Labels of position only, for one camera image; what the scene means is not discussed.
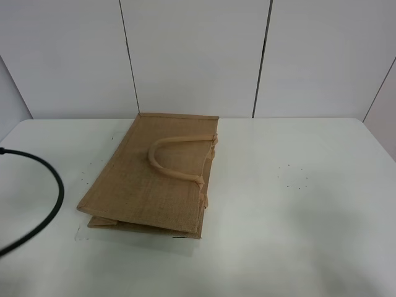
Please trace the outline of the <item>brown linen tote bag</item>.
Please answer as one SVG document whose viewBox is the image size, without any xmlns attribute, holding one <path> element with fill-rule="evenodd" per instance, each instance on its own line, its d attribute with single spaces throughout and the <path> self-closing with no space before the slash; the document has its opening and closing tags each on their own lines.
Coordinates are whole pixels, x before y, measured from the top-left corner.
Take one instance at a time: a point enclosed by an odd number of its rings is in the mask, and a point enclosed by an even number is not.
<svg viewBox="0 0 396 297">
<path fill-rule="evenodd" d="M 80 200 L 88 226 L 200 239 L 218 118 L 140 113 Z"/>
</svg>

